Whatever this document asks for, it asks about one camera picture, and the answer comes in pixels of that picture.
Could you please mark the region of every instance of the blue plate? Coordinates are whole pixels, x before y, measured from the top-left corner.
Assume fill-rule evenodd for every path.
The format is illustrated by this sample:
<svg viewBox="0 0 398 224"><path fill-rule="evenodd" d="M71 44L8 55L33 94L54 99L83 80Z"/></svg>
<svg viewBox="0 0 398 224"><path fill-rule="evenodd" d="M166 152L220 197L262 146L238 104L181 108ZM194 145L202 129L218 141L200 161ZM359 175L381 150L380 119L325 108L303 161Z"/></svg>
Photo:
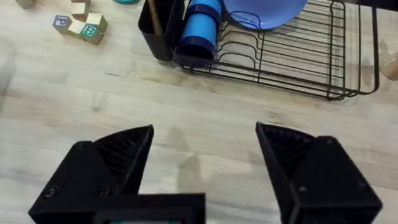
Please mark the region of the blue plate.
<svg viewBox="0 0 398 224"><path fill-rule="evenodd" d="M307 0L223 0L236 22L249 29L267 30L279 27L304 8Z"/></svg>

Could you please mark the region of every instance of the wood grain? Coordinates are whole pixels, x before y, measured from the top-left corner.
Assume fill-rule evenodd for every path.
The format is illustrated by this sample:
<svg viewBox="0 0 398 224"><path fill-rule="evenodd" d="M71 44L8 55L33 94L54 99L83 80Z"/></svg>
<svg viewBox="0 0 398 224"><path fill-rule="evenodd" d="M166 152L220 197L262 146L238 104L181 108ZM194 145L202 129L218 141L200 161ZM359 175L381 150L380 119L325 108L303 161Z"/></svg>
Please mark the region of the wood grain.
<svg viewBox="0 0 398 224"><path fill-rule="evenodd" d="M94 46L52 27L69 0L40 0L28 11L0 1L2 223L33 223L28 209L74 142L147 124L155 137L142 193L206 192L208 223L279 223L256 121L338 138L384 202L375 223L398 223L397 82L381 77L373 95L326 102L189 75L153 58L136 25L143 3L93 1L109 22ZM358 34L355 9L347 5L349 35ZM370 21L364 8L363 70L372 79ZM398 51L397 21L396 12L379 10L390 53ZM350 73L355 48L348 42Z"/></svg>

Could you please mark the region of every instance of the teal object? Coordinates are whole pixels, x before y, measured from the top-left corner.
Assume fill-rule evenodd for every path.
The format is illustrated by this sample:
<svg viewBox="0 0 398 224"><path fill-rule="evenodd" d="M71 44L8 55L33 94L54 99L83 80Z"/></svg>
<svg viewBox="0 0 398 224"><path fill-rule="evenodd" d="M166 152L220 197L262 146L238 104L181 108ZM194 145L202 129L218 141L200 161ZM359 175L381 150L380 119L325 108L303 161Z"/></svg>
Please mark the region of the teal object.
<svg viewBox="0 0 398 224"><path fill-rule="evenodd" d="M121 4L134 4L137 3L139 0L113 0L116 1L117 3Z"/></svg>

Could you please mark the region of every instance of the dish rack wire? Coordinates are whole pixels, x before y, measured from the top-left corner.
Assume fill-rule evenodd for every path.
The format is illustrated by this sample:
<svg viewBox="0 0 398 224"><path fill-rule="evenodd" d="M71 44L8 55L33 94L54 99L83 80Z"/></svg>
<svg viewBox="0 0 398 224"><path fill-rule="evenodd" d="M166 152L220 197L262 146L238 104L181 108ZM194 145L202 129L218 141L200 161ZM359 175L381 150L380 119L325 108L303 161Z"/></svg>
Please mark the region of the dish rack wire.
<svg viewBox="0 0 398 224"><path fill-rule="evenodd" d="M292 21L273 30L245 29L245 21L234 21L234 13L223 12L215 59L188 57L173 52L173 61L184 70L282 90L312 95L326 100L368 95L379 88L377 12L372 8L374 85L362 91L361 6L358 5L358 83L348 85L346 71L346 4L339 1L309 0Z"/></svg>

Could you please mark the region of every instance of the screw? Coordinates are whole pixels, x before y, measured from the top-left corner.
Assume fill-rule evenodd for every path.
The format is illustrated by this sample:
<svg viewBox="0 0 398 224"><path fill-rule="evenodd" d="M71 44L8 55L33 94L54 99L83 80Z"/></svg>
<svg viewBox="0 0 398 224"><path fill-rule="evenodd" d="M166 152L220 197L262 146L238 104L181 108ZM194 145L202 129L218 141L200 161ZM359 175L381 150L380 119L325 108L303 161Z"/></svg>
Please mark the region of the screw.
<svg viewBox="0 0 398 224"><path fill-rule="evenodd" d="M104 189L102 189L100 194L103 197L110 196L112 194L112 188L111 187L105 187Z"/></svg>
<svg viewBox="0 0 398 224"><path fill-rule="evenodd" d="M306 186L305 184L301 184L298 187L298 192L300 192L301 194L307 194L308 193L308 186Z"/></svg>
<svg viewBox="0 0 398 224"><path fill-rule="evenodd" d="M368 187L368 185L361 180L356 181L355 186L358 190L366 190L366 188Z"/></svg>
<svg viewBox="0 0 398 224"><path fill-rule="evenodd" d="M333 143L333 139L326 140L326 143L329 144L329 145L332 144Z"/></svg>
<svg viewBox="0 0 398 224"><path fill-rule="evenodd" d="M49 189L47 189L44 192L44 197L45 198L52 198L55 196L55 194L58 192L58 187L57 186L52 186Z"/></svg>

